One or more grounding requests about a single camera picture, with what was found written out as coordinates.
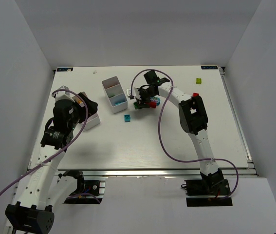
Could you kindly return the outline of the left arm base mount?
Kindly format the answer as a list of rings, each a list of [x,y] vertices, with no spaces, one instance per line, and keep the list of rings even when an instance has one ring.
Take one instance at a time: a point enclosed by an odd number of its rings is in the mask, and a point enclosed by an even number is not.
[[[82,171],[66,170],[58,175],[58,182],[63,177],[72,177],[76,181],[76,188],[64,201],[64,204],[100,204],[103,198],[100,193],[100,180],[85,179]]]

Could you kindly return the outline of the dark green lego brick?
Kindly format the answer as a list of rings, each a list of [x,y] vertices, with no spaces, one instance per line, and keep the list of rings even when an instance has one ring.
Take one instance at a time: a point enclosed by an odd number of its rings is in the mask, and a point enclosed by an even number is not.
[[[134,102],[133,105],[134,105],[135,110],[142,109],[142,107],[140,106],[140,104],[138,102]]]

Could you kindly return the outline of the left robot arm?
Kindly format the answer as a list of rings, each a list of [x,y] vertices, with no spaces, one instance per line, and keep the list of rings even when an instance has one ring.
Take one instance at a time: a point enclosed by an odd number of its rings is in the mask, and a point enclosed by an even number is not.
[[[76,126],[85,128],[88,118],[97,113],[98,104],[84,92],[70,96],[69,91],[59,89],[52,96],[53,116],[43,129],[36,166],[29,172],[28,184],[20,197],[5,210],[13,233],[49,233],[56,207],[85,191],[84,175],[79,170],[66,170],[55,187],[51,183],[68,147],[79,136],[74,134]]]

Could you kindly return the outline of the red long lego brick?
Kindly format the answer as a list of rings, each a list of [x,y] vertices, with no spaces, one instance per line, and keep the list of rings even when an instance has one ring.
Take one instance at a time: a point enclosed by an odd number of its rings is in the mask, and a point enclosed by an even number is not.
[[[156,102],[148,102],[148,103],[146,103],[146,105],[149,107],[149,108],[156,108],[157,107],[157,103]]]

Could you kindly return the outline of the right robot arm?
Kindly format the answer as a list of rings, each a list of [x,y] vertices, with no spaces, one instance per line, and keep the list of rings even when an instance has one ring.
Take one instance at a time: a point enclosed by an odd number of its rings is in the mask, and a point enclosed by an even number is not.
[[[156,69],[145,69],[143,73],[147,82],[139,88],[130,86],[130,99],[135,99],[135,109],[151,107],[151,99],[155,96],[165,98],[158,120],[158,136],[160,145],[164,149],[160,134],[161,119],[164,107],[168,101],[174,104],[179,111],[181,128],[189,135],[194,145],[198,158],[193,162],[200,163],[200,174],[203,188],[212,193],[224,181],[223,173],[218,166],[207,133],[208,117],[201,96],[191,96],[178,89],[167,74]]]

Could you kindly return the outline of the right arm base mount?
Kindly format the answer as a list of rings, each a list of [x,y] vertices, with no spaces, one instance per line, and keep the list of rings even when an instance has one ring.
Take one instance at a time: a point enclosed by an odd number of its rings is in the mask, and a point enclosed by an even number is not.
[[[181,189],[185,191],[187,207],[233,206],[231,197],[224,198],[231,193],[227,179],[211,190],[202,179],[185,180]]]

